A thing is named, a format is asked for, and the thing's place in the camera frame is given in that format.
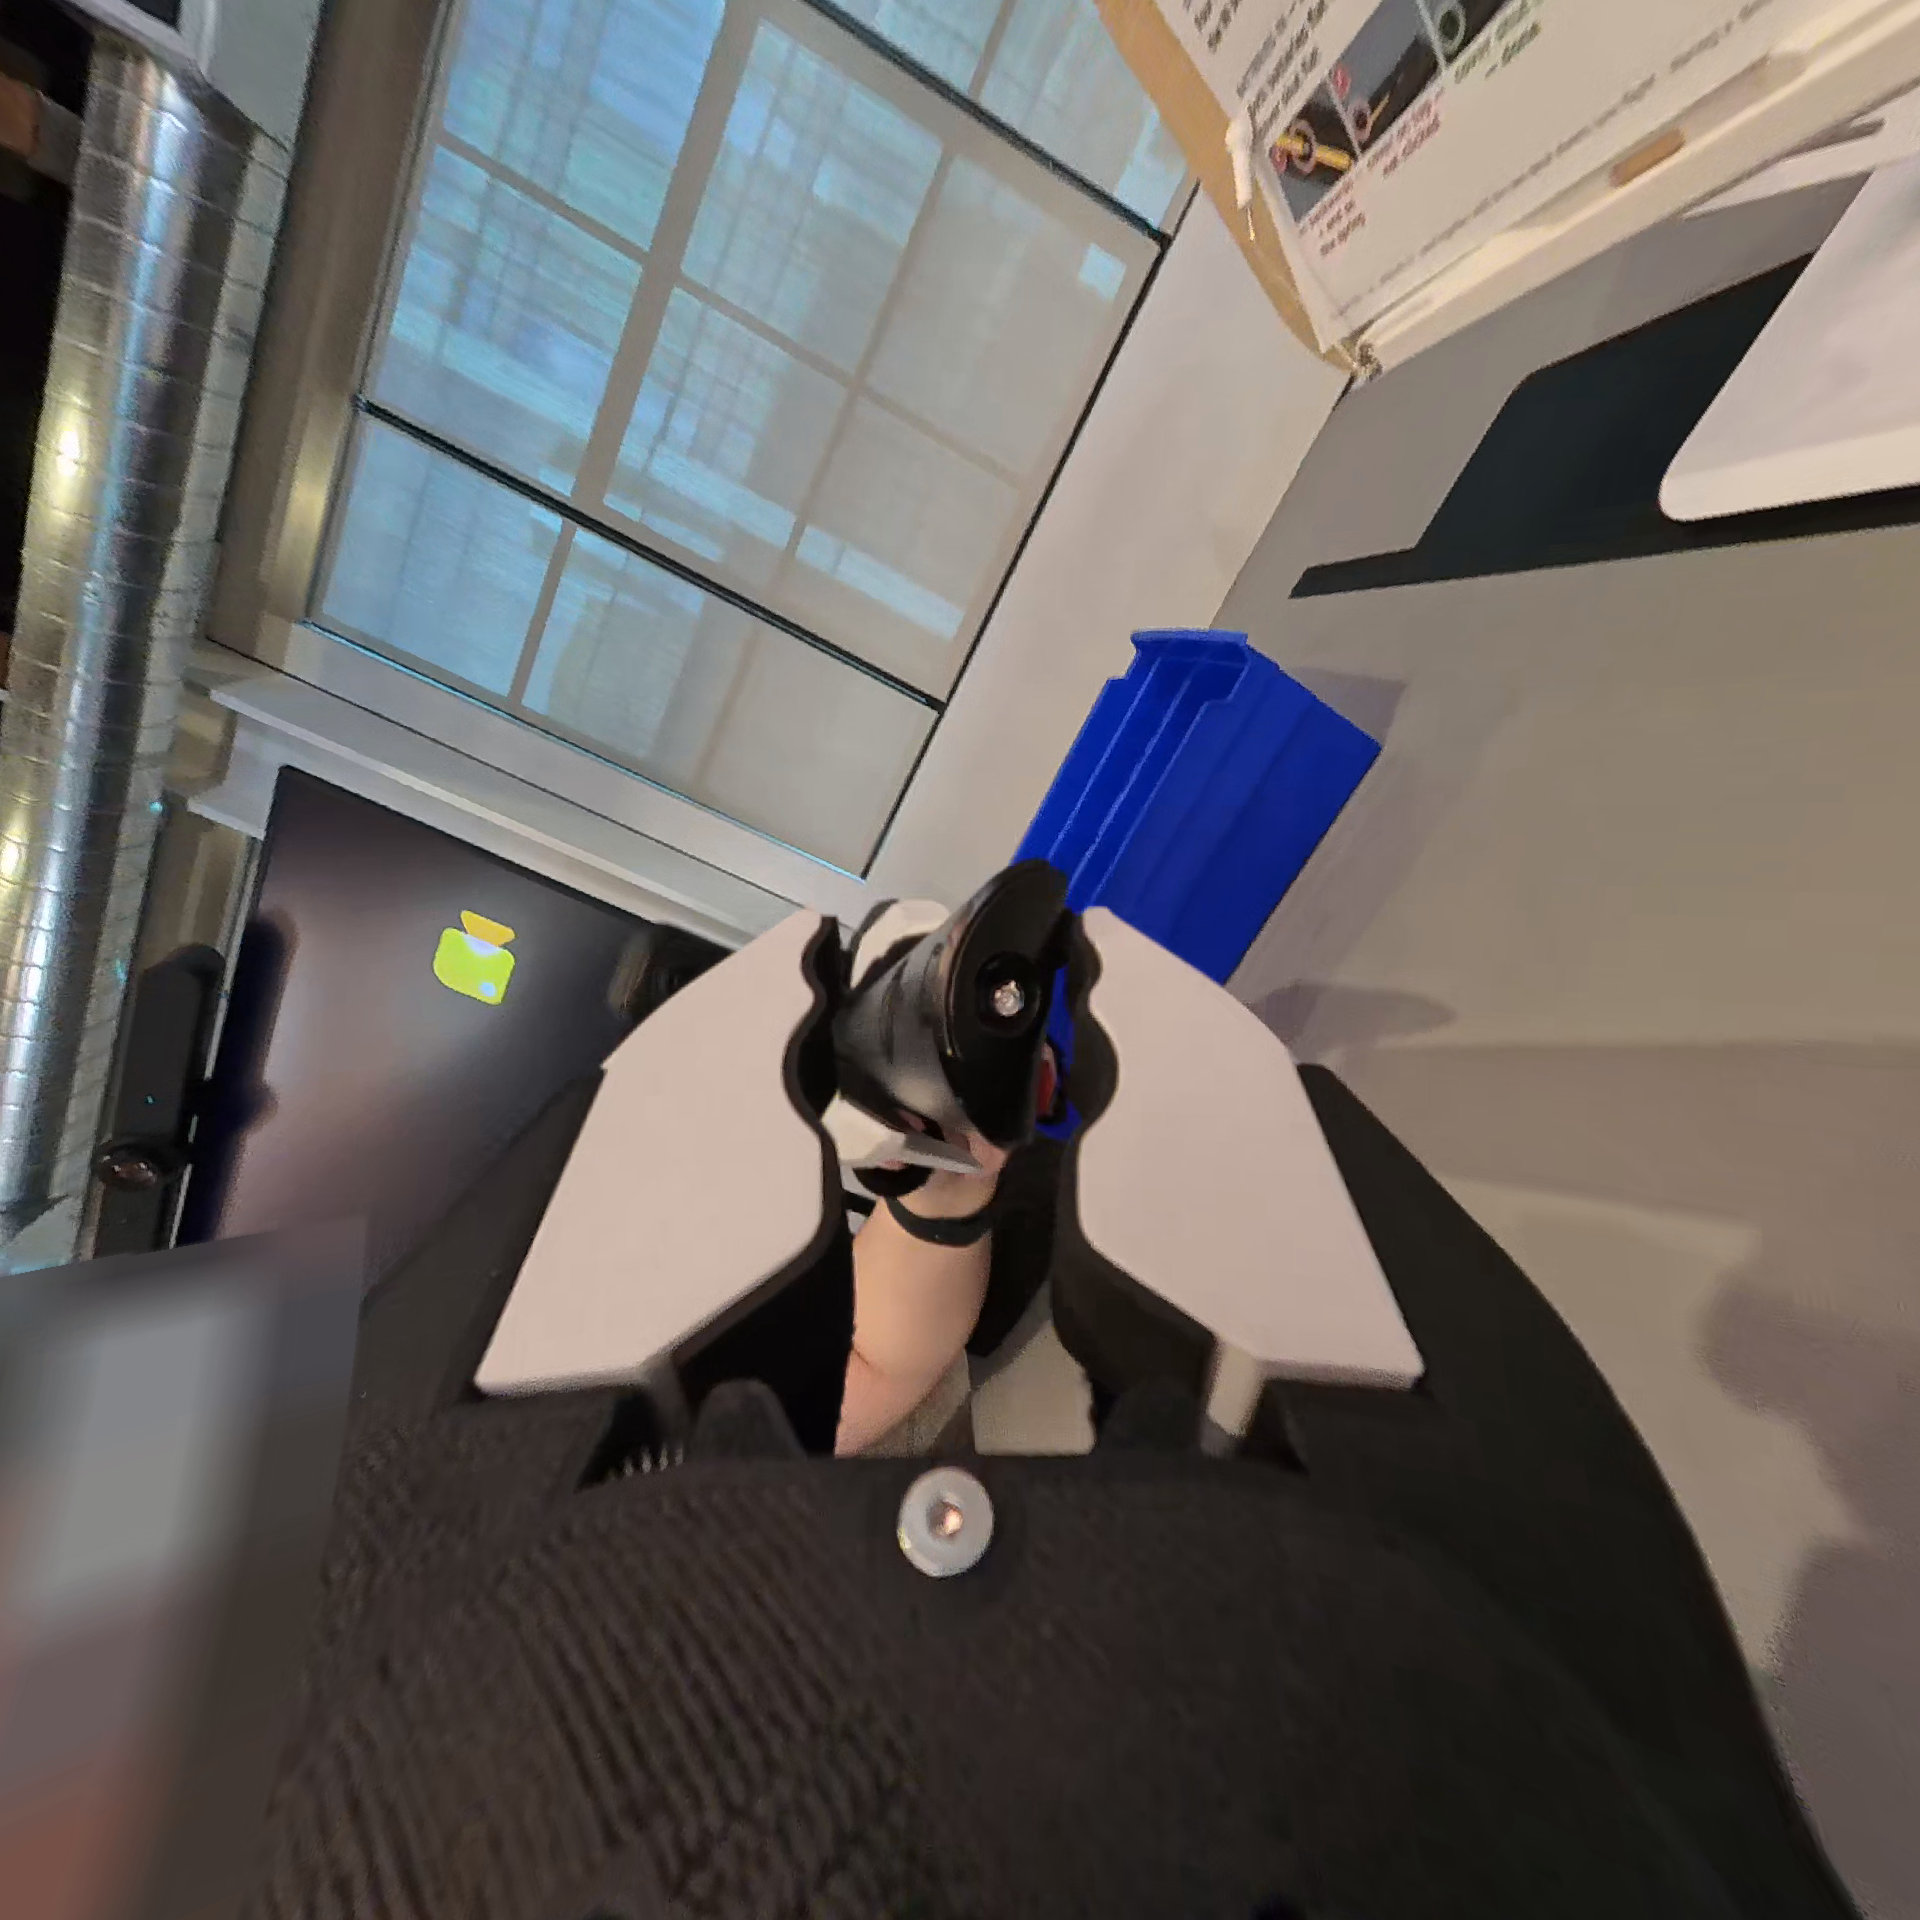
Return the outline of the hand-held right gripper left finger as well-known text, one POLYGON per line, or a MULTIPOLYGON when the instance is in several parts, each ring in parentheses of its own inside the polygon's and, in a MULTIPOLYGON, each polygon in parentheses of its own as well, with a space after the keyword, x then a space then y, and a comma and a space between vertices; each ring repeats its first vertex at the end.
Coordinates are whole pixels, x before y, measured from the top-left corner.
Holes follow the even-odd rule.
POLYGON ((474 1386, 734 1379, 838 1402, 847 1210, 823 1130, 838 925, 799 910, 637 1022, 601 1071, 474 1386))

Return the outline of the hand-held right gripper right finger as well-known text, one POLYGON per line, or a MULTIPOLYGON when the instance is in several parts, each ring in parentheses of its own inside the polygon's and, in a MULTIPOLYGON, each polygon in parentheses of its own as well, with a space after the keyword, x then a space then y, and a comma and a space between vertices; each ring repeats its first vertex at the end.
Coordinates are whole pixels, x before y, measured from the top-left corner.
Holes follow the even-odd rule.
POLYGON ((1109 908, 1076 921, 1053 1326, 1101 1387, 1412 1387, 1425 1357, 1287 1045, 1109 908))

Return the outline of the large window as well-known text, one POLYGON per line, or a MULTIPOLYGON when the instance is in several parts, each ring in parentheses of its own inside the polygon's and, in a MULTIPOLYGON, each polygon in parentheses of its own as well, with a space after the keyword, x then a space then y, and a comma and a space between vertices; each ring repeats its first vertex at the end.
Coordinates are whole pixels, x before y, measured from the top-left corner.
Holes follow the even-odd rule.
POLYGON ((439 5, 310 621, 862 875, 1188 177, 1094 5, 439 5))

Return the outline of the instruction sign on stand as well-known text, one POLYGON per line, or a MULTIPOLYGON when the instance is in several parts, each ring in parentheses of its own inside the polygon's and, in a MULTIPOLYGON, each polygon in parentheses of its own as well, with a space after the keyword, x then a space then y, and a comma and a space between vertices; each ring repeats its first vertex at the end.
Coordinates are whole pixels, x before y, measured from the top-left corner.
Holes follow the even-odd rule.
POLYGON ((1239 257, 1255 275, 1283 327, 1323 363, 1356 378, 1359 358, 1343 343, 1323 348, 1314 341, 1301 291, 1283 254, 1273 212, 1261 204, 1237 206, 1227 146, 1230 115, 1217 101, 1193 58, 1182 49, 1162 5, 1097 2, 1094 11, 1114 36, 1121 60, 1127 62, 1182 148, 1188 171, 1230 229, 1239 257))

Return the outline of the silver air duct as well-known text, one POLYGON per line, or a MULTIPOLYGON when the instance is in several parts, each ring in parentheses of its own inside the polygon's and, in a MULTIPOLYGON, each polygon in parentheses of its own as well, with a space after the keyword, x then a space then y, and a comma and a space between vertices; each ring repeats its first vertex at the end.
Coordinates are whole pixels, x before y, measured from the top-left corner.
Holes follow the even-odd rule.
POLYGON ((6 1237, 84 1182, 276 182, 243 115, 129 39, 92 43, 6 667, 6 1237))

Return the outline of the blue plastic bin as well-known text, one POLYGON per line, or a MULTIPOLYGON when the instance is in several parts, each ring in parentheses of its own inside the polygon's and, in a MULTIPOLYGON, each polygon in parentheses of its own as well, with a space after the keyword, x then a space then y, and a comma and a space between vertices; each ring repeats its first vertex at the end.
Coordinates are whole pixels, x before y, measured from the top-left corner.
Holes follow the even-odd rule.
POLYGON ((1246 635, 1141 630, 1018 860, 1063 874, 1073 914, 1103 905, 1221 986, 1379 754, 1246 635))

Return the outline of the black wall monitor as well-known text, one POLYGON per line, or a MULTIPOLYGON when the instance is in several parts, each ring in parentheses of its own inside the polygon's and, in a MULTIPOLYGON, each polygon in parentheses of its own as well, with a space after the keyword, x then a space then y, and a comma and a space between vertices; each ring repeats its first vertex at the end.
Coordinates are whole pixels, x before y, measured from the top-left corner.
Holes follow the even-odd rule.
POLYGON ((391 1263, 729 955, 283 767, 175 1239, 359 1215, 391 1263))

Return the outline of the white tablet stand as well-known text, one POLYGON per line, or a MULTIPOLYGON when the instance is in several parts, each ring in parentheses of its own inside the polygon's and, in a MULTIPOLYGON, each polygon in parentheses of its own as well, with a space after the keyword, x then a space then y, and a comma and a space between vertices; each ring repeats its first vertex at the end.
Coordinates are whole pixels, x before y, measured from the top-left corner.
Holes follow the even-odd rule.
POLYGON ((1865 174, 1661 479, 1682 524, 1909 489, 1917 476, 1917 5, 1827 5, 1610 166, 1482 242, 1354 341, 1367 378, 1698 206, 1813 163, 1865 174))

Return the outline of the person's left forearm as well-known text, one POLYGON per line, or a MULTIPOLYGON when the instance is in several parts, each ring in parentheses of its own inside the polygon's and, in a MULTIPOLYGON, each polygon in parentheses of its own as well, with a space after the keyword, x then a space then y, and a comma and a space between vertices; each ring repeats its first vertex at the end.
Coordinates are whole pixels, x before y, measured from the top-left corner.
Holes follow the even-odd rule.
POLYGON ((999 1175, 934 1172, 852 1237, 855 1322, 834 1452, 899 1429, 965 1354, 991 1277, 999 1175))

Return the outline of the black remote control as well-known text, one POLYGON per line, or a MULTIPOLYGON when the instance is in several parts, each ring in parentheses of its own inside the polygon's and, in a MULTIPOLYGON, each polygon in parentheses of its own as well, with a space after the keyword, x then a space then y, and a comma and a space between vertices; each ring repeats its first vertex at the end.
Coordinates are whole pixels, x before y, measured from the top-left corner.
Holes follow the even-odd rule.
POLYGON ((855 972, 831 1017, 838 1095, 908 1145, 1031 1142, 1049 1090, 1068 875, 1029 858, 855 972))

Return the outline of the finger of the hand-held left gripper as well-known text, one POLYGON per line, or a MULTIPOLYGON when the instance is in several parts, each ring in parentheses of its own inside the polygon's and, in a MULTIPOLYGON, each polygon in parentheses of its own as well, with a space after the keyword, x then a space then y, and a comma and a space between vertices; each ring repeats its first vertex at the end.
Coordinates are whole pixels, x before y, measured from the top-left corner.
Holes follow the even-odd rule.
POLYGON ((879 1119, 871 1113, 837 1113, 837 1158, 847 1172, 923 1170, 975 1178, 978 1163, 961 1142, 879 1119))
POLYGON ((883 970, 887 955, 913 947, 947 923, 947 905, 926 899, 892 899, 875 902, 874 913, 847 939, 847 977, 867 979, 883 970))

